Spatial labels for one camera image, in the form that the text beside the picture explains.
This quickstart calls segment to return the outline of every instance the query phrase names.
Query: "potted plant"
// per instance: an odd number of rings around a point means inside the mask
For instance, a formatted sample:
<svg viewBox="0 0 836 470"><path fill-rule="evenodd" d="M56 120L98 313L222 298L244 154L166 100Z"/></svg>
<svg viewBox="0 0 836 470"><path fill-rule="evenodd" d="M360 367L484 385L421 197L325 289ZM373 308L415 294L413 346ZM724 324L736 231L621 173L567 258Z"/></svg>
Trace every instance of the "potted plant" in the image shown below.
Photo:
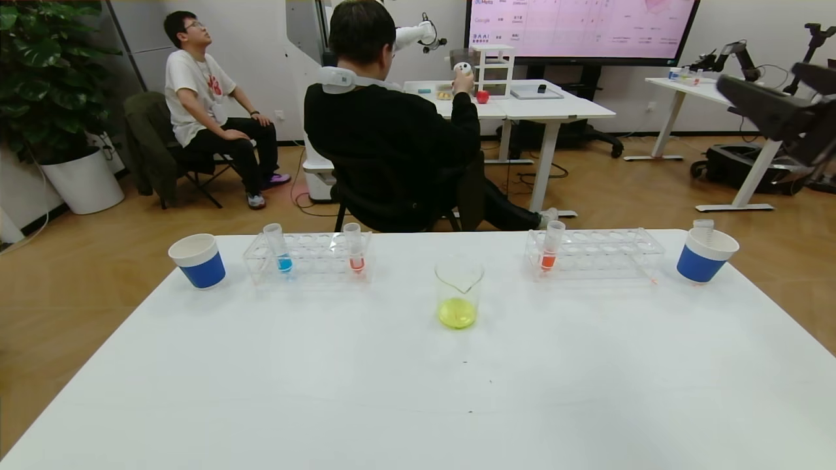
<svg viewBox="0 0 836 470"><path fill-rule="evenodd" d="M38 163L75 213L125 198L87 134L110 128L104 82L95 62L119 50L90 45L96 32L80 21L101 2L3 1L0 4L0 140L21 161Z"/></svg>

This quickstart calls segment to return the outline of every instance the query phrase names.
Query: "hand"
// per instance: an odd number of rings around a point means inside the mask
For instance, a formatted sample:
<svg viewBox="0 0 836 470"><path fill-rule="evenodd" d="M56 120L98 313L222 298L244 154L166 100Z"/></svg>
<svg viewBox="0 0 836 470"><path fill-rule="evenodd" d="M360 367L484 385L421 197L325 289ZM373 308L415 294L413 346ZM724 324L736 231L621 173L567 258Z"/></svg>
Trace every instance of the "hand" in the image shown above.
<svg viewBox="0 0 836 470"><path fill-rule="evenodd" d="M270 120L270 118L268 118L268 117L267 117L267 116L265 116L265 115L262 115L261 113L255 113L255 114L253 114L253 115L250 115L250 117L252 117L254 120L257 120L257 121L258 121L258 124L260 124L260 125L262 125L262 126L264 126L264 127L267 127L268 125L271 125L271 124L273 123L273 122Z"/></svg>
<svg viewBox="0 0 836 470"><path fill-rule="evenodd" d="M249 135L244 134L240 130L234 130L234 129L224 130L223 133L221 134L221 137L223 137L225 140L238 140L238 139L251 140Z"/></svg>
<svg viewBox="0 0 836 470"><path fill-rule="evenodd" d="M461 92L470 94L475 81L476 78L473 76L473 73L465 75L461 70L456 69L456 79L453 80L453 95L455 96Z"/></svg>

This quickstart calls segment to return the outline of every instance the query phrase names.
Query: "black sweater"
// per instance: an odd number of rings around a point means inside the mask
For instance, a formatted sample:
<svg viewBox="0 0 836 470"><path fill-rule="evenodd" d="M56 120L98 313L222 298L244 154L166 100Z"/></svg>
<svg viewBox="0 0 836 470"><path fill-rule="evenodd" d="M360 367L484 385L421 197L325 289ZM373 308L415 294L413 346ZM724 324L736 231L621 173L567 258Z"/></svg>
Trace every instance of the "black sweater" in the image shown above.
<svg viewBox="0 0 836 470"><path fill-rule="evenodd" d="M329 95L314 84L305 95L304 112L305 131L315 149L343 158L386 159L399 184L415 194L450 195L455 182L446 175L481 158L477 109L467 94L456 95L448 122L418 95L377 85ZM383 202L392 195L380 184L381 177L369 174L352 186Z"/></svg>

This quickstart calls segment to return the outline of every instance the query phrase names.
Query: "screen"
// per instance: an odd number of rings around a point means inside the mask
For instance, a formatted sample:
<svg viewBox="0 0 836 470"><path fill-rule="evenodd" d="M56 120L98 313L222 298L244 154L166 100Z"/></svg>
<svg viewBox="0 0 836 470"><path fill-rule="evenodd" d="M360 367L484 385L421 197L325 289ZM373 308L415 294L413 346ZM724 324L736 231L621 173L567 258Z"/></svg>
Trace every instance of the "screen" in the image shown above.
<svg viewBox="0 0 836 470"><path fill-rule="evenodd" d="M677 59L698 0L470 0L468 45L518 57Z"/></svg>

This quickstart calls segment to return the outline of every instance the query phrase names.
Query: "red liquid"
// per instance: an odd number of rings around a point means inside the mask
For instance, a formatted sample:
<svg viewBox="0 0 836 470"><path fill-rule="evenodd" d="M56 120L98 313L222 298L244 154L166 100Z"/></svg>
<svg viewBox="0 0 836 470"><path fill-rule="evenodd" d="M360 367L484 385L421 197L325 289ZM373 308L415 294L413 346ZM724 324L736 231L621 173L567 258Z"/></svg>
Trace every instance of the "red liquid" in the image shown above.
<svg viewBox="0 0 836 470"><path fill-rule="evenodd" d="M543 271L551 271L552 268L554 268L554 261L557 258L558 257L554 256L554 253L544 253L543 258L540 260L540 268L542 268Z"/></svg>
<svg viewBox="0 0 836 470"><path fill-rule="evenodd" d="M349 266L354 271L362 271L365 268L365 260L362 258L350 258L349 259Z"/></svg>

